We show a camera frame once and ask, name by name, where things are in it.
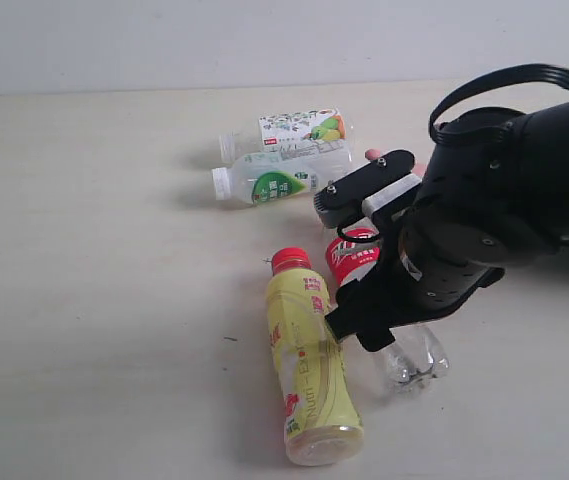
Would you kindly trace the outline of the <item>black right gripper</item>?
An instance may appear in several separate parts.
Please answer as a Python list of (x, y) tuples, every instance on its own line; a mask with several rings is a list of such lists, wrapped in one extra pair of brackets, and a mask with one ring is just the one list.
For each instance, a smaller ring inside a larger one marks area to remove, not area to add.
[(437, 126), (459, 137), (502, 127), (502, 142), (437, 145), (416, 199), (383, 237), (372, 268), (340, 286), (326, 315), (336, 341), (368, 352), (404, 320), (456, 311), (506, 268), (555, 252), (564, 235), (564, 110), (471, 110)]

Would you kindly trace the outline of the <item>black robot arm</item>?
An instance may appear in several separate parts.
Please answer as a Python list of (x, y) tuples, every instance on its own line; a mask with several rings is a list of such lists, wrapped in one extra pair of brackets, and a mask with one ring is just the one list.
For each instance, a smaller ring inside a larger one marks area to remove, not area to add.
[(395, 150), (316, 197), (322, 221), (344, 228), (367, 218), (380, 254), (363, 278), (338, 290), (327, 325), (375, 352), (395, 327), (455, 313), (506, 270), (569, 246), (569, 102), (522, 113), (468, 111), (446, 134), (502, 127), (502, 144), (437, 146), (425, 174)]

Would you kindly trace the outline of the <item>person's open hand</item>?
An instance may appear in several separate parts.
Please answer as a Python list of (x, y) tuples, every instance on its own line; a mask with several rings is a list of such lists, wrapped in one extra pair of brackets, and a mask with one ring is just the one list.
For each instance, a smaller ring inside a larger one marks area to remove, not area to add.
[[(369, 162), (373, 162), (376, 161), (378, 158), (381, 158), (383, 156), (383, 153), (378, 149), (368, 149), (365, 151), (364, 155)], [(426, 164), (416, 163), (414, 165), (414, 168), (412, 169), (412, 172), (419, 177), (423, 177), (426, 172), (426, 169), (427, 169)]]

